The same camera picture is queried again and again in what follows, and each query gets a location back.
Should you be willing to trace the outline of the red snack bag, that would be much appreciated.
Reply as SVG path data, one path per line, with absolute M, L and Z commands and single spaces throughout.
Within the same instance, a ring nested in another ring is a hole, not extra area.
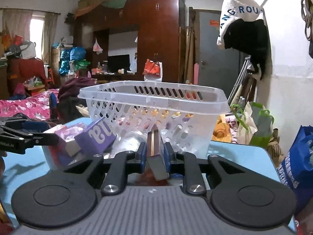
M 156 180 L 151 169 L 146 169 L 135 179 L 136 186 L 168 186 L 168 180 Z

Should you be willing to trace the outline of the pink tissue pack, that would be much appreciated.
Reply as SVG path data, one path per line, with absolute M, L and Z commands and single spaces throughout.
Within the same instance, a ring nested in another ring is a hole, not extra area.
M 86 124 L 77 123 L 71 126 L 56 125 L 44 132 L 44 134 L 52 134 L 58 136 L 58 144 L 42 146 L 46 161 L 51 170 L 62 170 L 68 165 L 79 162 L 86 158 L 75 136 L 83 132 Z

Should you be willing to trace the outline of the purple tissue box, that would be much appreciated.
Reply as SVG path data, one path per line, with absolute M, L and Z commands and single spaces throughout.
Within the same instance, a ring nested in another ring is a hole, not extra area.
M 89 124 L 74 139 L 85 155 L 92 156 L 102 154 L 107 147 L 112 145 L 116 139 L 116 134 L 112 132 L 111 127 L 103 117 Z

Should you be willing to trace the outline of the pink floral bedspread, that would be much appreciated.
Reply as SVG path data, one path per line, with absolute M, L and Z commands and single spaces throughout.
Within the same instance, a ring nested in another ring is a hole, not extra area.
M 40 92 L 35 96 L 23 100 L 1 100 L 1 117 L 13 117 L 21 113 L 29 118 L 48 120 L 50 118 L 49 96 L 51 93 L 58 96 L 59 89 Z

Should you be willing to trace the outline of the clear plastic laundry basket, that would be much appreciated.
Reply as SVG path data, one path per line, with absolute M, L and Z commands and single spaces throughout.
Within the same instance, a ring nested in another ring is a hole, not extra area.
M 104 122 L 118 136 L 147 134 L 157 126 L 176 151 L 205 159 L 216 121 L 230 111 L 223 90 L 192 84 L 117 81 L 80 89 L 93 121 Z

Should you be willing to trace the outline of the yellow orange blanket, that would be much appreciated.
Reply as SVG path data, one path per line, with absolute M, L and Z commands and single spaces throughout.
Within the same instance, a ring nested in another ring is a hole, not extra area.
M 212 140 L 217 142 L 231 143 L 232 136 L 230 132 L 230 126 L 226 122 L 225 114 L 218 117 L 215 128 L 213 130 Z

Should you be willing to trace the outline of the dark purple clothes pile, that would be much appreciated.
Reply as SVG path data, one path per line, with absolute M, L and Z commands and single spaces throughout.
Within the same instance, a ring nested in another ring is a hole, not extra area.
M 78 77 L 65 82 L 58 92 L 57 114 L 61 123 L 83 117 L 77 106 L 87 107 L 86 100 L 78 97 L 80 89 L 95 85 L 91 78 Z

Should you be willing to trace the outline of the red white plastic bag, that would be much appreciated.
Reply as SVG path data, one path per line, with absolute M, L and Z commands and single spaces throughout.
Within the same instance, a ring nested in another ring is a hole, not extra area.
M 143 70 L 144 81 L 162 82 L 162 62 L 147 59 Z

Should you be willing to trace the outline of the green and white bag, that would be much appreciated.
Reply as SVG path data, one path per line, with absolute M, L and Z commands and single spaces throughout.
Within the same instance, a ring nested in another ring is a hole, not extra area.
M 248 102 L 230 106 L 238 122 L 237 143 L 267 148 L 273 134 L 274 117 L 262 104 Z

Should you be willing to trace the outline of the black television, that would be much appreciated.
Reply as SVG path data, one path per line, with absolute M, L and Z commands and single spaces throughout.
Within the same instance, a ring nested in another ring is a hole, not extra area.
M 130 55 L 108 56 L 108 72 L 117 73 L 119 70 L 128 71 L 130 68 Z

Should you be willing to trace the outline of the blue plastic bags stack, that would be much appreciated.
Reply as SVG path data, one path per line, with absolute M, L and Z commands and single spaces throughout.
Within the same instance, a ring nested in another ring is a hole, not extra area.
M 60 62 L 58 73 L 60 76 L 74 71 L 73 66 L 77 61 L 85 59 L 86 50 L 83 47 L 62 48 L 60 51 Z

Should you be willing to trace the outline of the beige window curtain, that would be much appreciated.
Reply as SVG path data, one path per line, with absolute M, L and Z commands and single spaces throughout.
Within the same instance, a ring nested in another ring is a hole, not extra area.
M 33 11 L 24 9 L 3 9 L 2 11 L 3 33 L 9 34 L 12 39 L 18 35 L 24 40 L 30 40 Z

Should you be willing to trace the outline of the dark red wooden wardrobe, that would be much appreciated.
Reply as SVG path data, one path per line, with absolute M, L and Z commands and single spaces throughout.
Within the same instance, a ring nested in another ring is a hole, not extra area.
M 122 9 L 98 5 L 78 16 L 74 45 L 86 50 L 90 68 L 109 56 L 109 35 L 137 32 L 137 72 L 134 75 L 99 75 L 101 81 L 143 80 L 146 60 L 159 61 L 163 81 L 178 83 L 185 52 L 185 3 L 183 0 L 127 0 Z

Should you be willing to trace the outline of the blue shopping bag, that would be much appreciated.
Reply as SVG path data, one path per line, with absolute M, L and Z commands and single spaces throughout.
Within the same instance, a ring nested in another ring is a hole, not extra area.
M 287 155 L 277 168 L 281 182 L 297 198 L 296 214 L 312 198 L 312 127 L 301 126 Z

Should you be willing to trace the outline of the black hanging garment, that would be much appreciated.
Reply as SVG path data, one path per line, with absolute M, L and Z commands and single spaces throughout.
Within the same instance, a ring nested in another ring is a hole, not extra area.
M 226 49 L 233 48 L 248 54 L 254 68 L 251 73 L 263 78 L 268 52 L 268 30 L 264 20 L 235 20 L 227 28 L 223 40 Z

